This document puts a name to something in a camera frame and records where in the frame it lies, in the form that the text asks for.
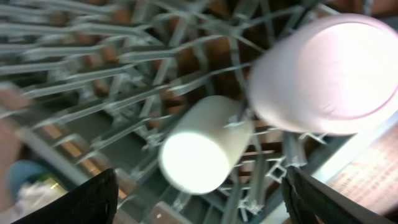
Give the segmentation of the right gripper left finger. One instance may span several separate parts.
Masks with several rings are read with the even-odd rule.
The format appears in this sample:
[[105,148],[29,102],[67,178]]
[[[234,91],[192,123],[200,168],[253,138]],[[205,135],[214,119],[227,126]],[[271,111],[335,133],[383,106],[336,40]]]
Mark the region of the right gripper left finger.
[[116,174],[106,169],[13,224],[112,224],[117,204]]

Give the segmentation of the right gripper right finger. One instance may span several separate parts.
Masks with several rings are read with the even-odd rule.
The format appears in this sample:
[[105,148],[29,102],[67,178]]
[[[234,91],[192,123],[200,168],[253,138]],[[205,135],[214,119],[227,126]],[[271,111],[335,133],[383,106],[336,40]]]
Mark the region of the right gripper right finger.
[[394,224],[294,166],[287,168],[281,187],[293,224]]

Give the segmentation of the yellow green snack wrapper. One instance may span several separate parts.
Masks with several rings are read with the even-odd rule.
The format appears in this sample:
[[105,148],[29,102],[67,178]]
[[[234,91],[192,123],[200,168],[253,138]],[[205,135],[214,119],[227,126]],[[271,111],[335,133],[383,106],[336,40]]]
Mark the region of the yellow green snack wrapper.
[[65,189],[62,187],[62,185],[60,185],[56,180],[54,180],[54,179],[52,179],[52,178],[46,179],[46,180],[44,181],[44,183],[46,183],[47,185],[49,185],[50,188],[51,188],[52,190],[54,190],[54,191],[56,191],[56,192],[58,192],[58,193],[60,193],[60,194],[62,194],[62,195],[65,195],[65,194],[68,193],[68,191],[65,190]]

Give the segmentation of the white tissue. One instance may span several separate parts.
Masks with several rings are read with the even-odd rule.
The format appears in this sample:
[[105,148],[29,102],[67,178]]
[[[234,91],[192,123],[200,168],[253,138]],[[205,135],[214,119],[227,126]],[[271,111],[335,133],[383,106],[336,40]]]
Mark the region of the white tissue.
[[44,182],[24,184],[18,192],[16,203],[1,213],[1,224],[13,223],[64,196]]

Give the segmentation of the green white cup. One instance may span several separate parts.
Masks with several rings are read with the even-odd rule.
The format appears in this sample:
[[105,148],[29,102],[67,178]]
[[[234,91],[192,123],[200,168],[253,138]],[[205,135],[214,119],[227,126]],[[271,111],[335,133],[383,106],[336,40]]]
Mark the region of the green white cup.
[[231,124],[240,111],[239,102],[220,95],[203,98],[189,109],[159,150],[159,167],[171,185],[203,195],[227,179],[254,132],[248,116]]

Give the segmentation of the pink cup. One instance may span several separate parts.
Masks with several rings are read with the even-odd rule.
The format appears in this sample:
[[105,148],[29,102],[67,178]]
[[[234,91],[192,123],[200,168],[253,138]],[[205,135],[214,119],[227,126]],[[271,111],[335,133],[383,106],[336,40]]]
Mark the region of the pink cup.
[[252,66],[258,118],[298,133],[354,134],[397,111],[397,32],[360,14],[311,22]]

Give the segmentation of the dark blue plate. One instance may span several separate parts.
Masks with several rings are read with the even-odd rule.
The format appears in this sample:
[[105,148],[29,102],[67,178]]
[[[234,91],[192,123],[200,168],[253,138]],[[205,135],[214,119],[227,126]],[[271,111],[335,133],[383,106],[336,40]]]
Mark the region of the dark blue plate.
[[7,187],[14,202],[17,201],[18,192],[26,183],[34,183],[50,172],[41,164],[31,160],[19,160],[13,163],[7,172]]

